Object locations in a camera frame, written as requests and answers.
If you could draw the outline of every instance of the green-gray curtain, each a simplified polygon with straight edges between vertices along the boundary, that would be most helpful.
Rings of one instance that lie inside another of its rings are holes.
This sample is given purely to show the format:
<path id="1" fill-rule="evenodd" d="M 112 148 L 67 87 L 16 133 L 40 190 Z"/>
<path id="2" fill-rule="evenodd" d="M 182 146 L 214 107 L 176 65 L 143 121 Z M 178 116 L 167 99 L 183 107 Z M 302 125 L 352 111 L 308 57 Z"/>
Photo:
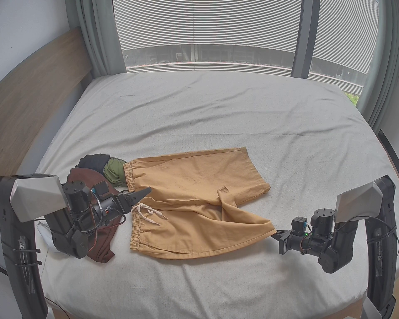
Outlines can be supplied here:
<path id="1" fill-rule="evenodd" d="M 399 75 L 399 2 L 379 0 L 378 37 L 357 108 L 377 134 Z"/>
<path id="2" fill-rule="evenodd" d="M 111 0 L 65 0 L 71 29 L 80 26 L 94 78 L 126 73 Z"/>

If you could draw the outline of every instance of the white bed sheet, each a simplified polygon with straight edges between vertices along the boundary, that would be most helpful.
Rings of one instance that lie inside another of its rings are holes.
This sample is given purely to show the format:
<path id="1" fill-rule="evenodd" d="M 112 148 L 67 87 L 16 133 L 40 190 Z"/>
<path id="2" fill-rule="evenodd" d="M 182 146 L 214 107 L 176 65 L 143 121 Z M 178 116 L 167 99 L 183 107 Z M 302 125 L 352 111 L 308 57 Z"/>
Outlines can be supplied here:
<path id="1" fill-rule="evenodd" d="M 245 209 L 278 229 L 289 229 L 296 216 L 335 208 L 338 194 L 385 174 L 399 182 L 337 86 L 239 72 L 101 77 L 60 128 L 38 172 L 64 182 L 86 154 L 132 160 L 241 146 L 271 185 Z M 324 273 L 314 256 L 279 255 L 272 238 L 209 258 L 151 258 L 129 249 L 131 222 L 127 216 L 119 226 L 115 257 L 106 264 L 47 252 L 37 233 L 45 294 L 81 318 L 319 318 L 367 288 L 363 221 L 351 263 L 334 274 Z"/>

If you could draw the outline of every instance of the grass patch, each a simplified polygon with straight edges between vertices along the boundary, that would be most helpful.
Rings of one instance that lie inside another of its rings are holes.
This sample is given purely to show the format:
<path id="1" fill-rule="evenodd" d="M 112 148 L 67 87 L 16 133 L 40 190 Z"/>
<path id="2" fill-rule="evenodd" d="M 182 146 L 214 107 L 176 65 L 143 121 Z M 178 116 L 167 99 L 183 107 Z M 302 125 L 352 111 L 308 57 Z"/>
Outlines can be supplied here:
<path id="1" fill-rule="evenodd" d="M 346 92 L 345 92 L 345 94 L 346 94 L 346 96 L 351 100 L 351 102 L 352 102 L 354 105 L 356 105 L 356 103 L 357 103 L 358 100 L 359 100 L 359 96 L 358 96 L 358 95 L 354 95 L 354 94 L 350 94 L 350 93 L 346 93 Z"/>

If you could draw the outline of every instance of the wooden bed frame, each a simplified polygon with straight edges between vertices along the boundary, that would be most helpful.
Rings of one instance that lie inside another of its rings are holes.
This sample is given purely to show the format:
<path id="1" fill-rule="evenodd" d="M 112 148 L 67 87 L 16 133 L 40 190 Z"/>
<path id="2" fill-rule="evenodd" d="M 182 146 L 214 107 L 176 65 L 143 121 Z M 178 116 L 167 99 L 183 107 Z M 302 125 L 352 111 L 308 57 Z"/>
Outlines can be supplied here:
<path id="1" fill-rule="evenodd" d="M 75 28 L 0 81 L 0 176 L 16 174 L 40 129 L 91 69 L 82 33 Z"/>

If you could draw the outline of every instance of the drawstring knot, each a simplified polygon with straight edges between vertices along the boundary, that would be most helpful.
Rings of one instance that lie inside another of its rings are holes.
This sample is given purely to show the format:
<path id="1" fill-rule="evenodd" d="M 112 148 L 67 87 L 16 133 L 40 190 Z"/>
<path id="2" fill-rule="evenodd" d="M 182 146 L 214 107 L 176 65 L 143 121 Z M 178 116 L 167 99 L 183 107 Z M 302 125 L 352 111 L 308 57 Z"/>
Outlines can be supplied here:
<path id="1" fill-rule="evenodd" d="M 156 224 L 156 225 L 158 225 L 158 226 L 161 225 L 161 224 L 158 224 L 157 222 L 153 221 L 152 219 L 149 219 L 149 218 L 145 217 L 145 216 L 143 215 L 143 213 L 141 212 L 141 210 L 140 210 L 141 208 L 146 209 L 147 212 L 148 212 L 150 215 L 152 215 L 152 214 L 155 213 L 155 214 L 158 215 L 159 217 L 162 217 L 163 219 L 167 219 L 160 211 L 157 211 L 156 209 L 153 209 L 153 208 L 151 208 L 150 206 L 148 206 L 148 205 L 146 205 L 146 204 L 143 204 L 143 203 L 138 203 L 137 205 L 133 206 L 133 207 L 132 207 L 132 210 L 131 210 L 130 212 L 133 213 L 133 212 L 136 210 L 142 219 L 144 219 L 144 220 L 146 220 L 146 221 L 148 221 L 148 222 L 150 222 L 150 223 L 152 223 L 152 224 Z"/>

